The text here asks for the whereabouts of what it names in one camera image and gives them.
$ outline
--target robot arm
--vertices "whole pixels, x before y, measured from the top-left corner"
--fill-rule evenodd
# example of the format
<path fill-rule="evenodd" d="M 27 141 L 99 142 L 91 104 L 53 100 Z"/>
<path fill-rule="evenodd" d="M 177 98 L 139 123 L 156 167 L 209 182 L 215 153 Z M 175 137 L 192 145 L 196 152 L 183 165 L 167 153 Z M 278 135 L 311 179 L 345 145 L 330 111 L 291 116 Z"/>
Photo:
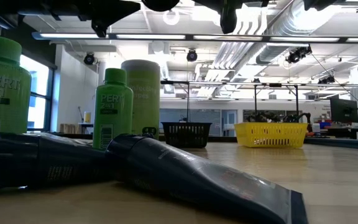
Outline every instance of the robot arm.
<path fill-rule="evenodd" d="M 167 11 L 175 7 L 180 0 L 142 0 L 151 10 Z M 261 2 L 262 7 L 273 0 L 194 0 L 221 15 L 221 27 L 224 34 L 233 32 L 237 24 L 236 9 L 248 2 Z M 305 9 L 325 7 L 345 0 L 303 0 Z M 81 21 L 91 20 L 92 29 L 98 37 L 105 37 L 107 28 L 140 10 L 140 4 L 121 0 L 0 0 L 0 26 L 13 29 L 20 25 L 26 15 L 51 15 L 57 21 L 59 16 L 77 16 Z"/>
<path fill-rule="evenodd" d="M 308 132 L 313 132 L 313 129 L 311 127 L 311 114 L 310 113 L 303 113 L 300 114 L 299 116 L 296 115 L 290 115 L 290 116 L 286 116 L 283 119 L 284 123 L 299 123 L 299 120 L 303 117 L 306 116 L 307 122 L 308 122 Z"/>

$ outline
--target computer monitor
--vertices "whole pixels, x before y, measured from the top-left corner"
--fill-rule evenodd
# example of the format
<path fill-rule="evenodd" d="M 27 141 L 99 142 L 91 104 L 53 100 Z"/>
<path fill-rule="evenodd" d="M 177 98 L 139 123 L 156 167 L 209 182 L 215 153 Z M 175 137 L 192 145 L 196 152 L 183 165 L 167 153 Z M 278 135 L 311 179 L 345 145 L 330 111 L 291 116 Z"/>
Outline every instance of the computer monitor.
<path fill-rule="evenodd" d="M 357 102 L 352 100 L 330 99 L 332 121 L 358 123 Z"/>

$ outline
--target workbench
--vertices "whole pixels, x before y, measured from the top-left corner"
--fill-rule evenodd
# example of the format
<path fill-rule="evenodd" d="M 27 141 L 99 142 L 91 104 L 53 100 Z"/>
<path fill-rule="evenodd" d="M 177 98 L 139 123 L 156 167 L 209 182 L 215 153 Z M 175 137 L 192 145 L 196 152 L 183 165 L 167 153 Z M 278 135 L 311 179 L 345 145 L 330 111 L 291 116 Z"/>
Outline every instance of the workbench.
<path fill-rule="evenodd" d="M 187 151 L 303 193 L 310 223 L 358 223 L 358 149 L 309 144 L 302 149 L 249 149 L 236 143 L 211 142 L 206 149 Z M 0 223 L 217 224 L 238 221 L 112 181 L 0 191 Z"/>

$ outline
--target green plastic bottle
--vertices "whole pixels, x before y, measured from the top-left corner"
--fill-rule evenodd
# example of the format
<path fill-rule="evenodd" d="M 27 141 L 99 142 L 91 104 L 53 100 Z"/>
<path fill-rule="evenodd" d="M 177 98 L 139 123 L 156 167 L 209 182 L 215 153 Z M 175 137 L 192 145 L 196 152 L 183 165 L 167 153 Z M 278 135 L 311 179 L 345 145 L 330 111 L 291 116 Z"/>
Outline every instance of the green plastic bottle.
<path fill-rule="evenodd" d="M 94 148 L 105 150 L 116 136 L 132 133 L 133 99 L 126 72 L 118 68 L 106 69 L 104 85 L 96 89 Z"/>
<path fill-rule="evenodd" d="M 22 47 L 0 37 L 0 132 L 26 133 L 30 73 L 20 67 Z"/>
<path fill-rule="evenodd" d="M 128 86 L 134 91 L 133 134 L 152 134 L 158 139 L 160 120 L 160 66 L 147 60 L 127 60 Z"/>

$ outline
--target yellow basket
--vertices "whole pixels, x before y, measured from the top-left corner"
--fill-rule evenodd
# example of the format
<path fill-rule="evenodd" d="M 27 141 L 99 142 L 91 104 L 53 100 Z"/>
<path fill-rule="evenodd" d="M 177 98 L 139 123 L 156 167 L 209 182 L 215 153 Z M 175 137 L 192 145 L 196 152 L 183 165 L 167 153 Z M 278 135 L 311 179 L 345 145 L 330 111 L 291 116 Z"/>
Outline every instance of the yellow basket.
<path fill-rule="evenodd" d="M 302 147 L 306 123 L 235 124 L 237 141 L 247 147 Z"/>

